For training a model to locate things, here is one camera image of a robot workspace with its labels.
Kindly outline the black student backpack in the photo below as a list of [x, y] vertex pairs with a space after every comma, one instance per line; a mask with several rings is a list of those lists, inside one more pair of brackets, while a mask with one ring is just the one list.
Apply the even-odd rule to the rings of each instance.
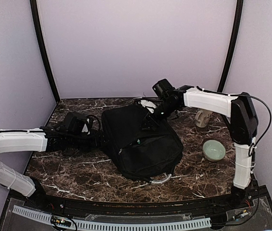
[[132, 104], [105, 110], [101, 115], [107, 140], [103, 152], [130, 180], [149, 182], [152, 177], [173, 174], [182, 159], [183, 144], [167, 121], [161, 121], [157, 130], [140, 129], [147, 114], [147, 109]]

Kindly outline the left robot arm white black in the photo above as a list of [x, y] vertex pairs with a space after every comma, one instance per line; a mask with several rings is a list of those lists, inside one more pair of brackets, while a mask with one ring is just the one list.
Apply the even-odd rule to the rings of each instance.
[[[61, 126], [32, 129], [0, 129], [0, 156], [15, 153], [47, 153], [68, 148], [90, 151], [104, 143], [98, 129], [68, 130]], [[30, 198], [39, 210], [45, 210], [50, 200], [38, 180], [25, 176], [0, 160], [0, 185]]]

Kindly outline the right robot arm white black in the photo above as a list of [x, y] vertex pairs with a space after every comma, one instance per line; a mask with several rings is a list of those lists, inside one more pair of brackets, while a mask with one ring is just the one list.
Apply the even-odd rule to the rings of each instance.
[[255, 165], [254, 150], [259, 120], [248, 93], [226, 94], [184, 85], [178, 89], [158, 88], [162, 103], [158, 106], [140, 99], [139, 105], [148, 110], [142, 129], [156, 129], [161, 121], [182, 107], [199, 108], [226, 118], [226, 125], [235, 146], [233, 185], [244, 190], [251, 182]]

